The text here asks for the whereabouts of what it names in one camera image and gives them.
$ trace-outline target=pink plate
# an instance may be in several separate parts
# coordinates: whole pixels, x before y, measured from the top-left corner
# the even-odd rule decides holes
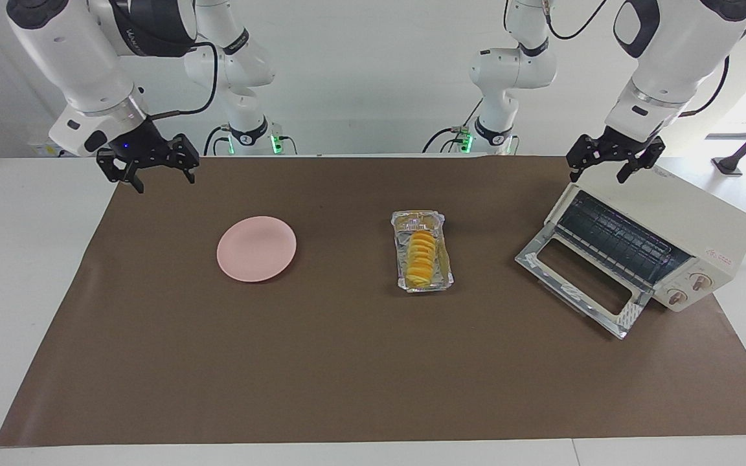
[[[220,238],[218,265],[235,280],[263,282],[288,267],[296,245],[289,225],[270,216],[255,216],[238,222]]]

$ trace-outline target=brown table mat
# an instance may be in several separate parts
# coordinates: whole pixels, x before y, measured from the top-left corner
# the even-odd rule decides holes
[[[716,299],[653,304],[619,342],[514,263],[567,184],[562,159],[142,176],[146,195],[112,198],[0,446],[746,434],[746,351]],[[447,216],[449,291],[397,288],[405,209]],[[276,280],[237,283],[216,245],[255,215],[292,225],[299,251]]]

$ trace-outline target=green light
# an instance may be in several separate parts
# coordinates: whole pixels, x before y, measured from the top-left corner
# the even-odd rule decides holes
[[[275,135],[272,135],[272,149],[275,151],[276,155],[284,151],[284,146],[281,145],[281,141],[279,141],[278,137]]]
[[[471,153],[471,146],[474,144],[474,136],[466,135],[462,143],[462,153]]]

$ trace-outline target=clear plastic package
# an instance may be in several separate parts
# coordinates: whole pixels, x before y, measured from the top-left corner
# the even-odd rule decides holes
[[[408,293],[444,291],[453,285],[445,248],[445,216],[433,210],[402,210],[390,219],[396,239],[399,287]]]

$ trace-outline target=white wall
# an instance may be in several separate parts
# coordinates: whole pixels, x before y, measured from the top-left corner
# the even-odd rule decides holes
[[[0,0],[0,53],[35,94],[8,95],[8,103],[0,102],[0,118],[9,115],[50,126],[45,108],[62,110],[62,96],[45,82],[6,28],[4,3]],[[276,82],[257,89],[258,95],[267,114],[284,125],[284,132],[306,153],[421,150],[436,130],[461,124],[479,100],[479,90],[468,79],[471,55],[514,45],[503,32],[503,0],[237,3],[252,38],[269,48],[278,69]],[[560,59],[554,85],[517,92],[521,111],[515,129],[522,138],[521,153],[565,153],[580,133],[597,136],[603,129],[604,118],[636,66],[613,39],[620,3],[610,2],[580,38],[553,39]],[[572,32],[597,4],[560,3],[554,26]],[[196,108],[207,97],[187,80],[179,59],[135,57],[122,62],[145,87],[153,111]],[[712,94],[716,77],[703,85],[694,106]],[[0,77],[0,89],[3,85]],[[665,131],[667,154],[686,154],[744,91],[746,38],[734,51],[725,91],[711,110]],[[224,121],[223,112],[213,108],[205,115],[163,121],[160,128],[164,136],[184,132],[202,145],[209,129]],[[0,156],[15,153],[23,153],[17,142],[0,141]]]

